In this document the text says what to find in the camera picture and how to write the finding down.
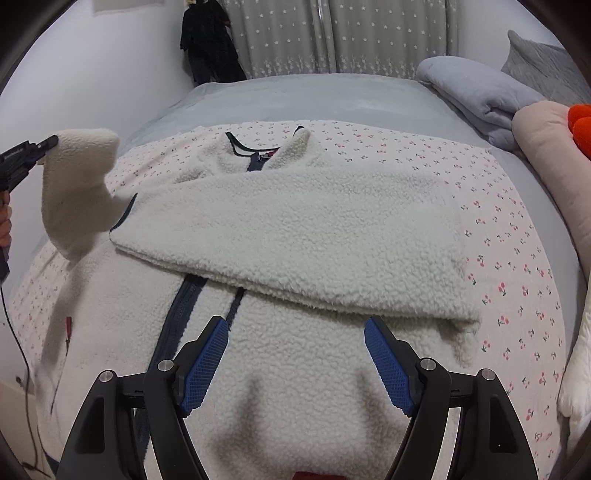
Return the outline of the person's left hand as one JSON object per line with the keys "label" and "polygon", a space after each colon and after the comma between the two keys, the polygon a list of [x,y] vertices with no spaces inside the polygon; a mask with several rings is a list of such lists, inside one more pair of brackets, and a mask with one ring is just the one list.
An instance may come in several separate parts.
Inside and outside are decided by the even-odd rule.
{"label": "person's left hand", "polygon": [[5,250],[8,250],[12,243],[11,217],[12,208],[10,206],[10,193],[8,191],[2,191],[0,207],[0,247]]}

